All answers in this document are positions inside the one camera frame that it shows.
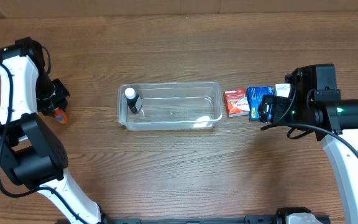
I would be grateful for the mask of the dark brown bottle white cap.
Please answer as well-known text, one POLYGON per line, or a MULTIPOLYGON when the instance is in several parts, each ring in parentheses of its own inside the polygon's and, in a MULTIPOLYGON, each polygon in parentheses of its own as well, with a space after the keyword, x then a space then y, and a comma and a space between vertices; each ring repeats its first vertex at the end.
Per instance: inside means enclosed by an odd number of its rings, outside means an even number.
POLYGON ((128 108, 132 113, 137 114, 142 108, 142 99, 140 95, 131 87, 124 91, 128 108))

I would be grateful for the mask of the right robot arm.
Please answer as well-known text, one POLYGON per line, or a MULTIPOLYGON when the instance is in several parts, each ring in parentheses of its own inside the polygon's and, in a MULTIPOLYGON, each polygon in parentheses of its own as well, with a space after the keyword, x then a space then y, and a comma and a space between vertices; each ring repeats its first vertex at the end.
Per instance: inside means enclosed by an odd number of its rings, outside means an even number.
POLYGON ((333 168, 346 223, 358 223, 358 99, 341 98, 335 66, 316 64, 285 75, 286 97, 264 95, 263 130, 287 126, 297 138, 315 133, 333 168))

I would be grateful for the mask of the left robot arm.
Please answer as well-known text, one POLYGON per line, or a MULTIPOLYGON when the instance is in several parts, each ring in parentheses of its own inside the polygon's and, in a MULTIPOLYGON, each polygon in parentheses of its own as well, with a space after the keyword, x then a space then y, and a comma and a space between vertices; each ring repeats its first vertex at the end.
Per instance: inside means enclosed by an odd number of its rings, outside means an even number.
POLYGON ((65 123, 69 91, 51 80, 50 54, 30 37, 0 49, 0 191, 48 198, 69 223, 110 223, 68 170, 66 150, 40 115, 65 123))

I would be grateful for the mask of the orange tablet tube white cap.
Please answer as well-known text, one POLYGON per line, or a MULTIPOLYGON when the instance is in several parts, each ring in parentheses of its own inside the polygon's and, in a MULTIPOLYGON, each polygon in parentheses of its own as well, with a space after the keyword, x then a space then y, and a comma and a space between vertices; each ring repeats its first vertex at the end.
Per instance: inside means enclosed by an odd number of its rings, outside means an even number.
POLYGON ((59 121, 62 124, 66 124, 68 122, 67 115, 65 114, 64 110, 62 108, 55 108, 53 110, 54 117, 57 121, 59 121))

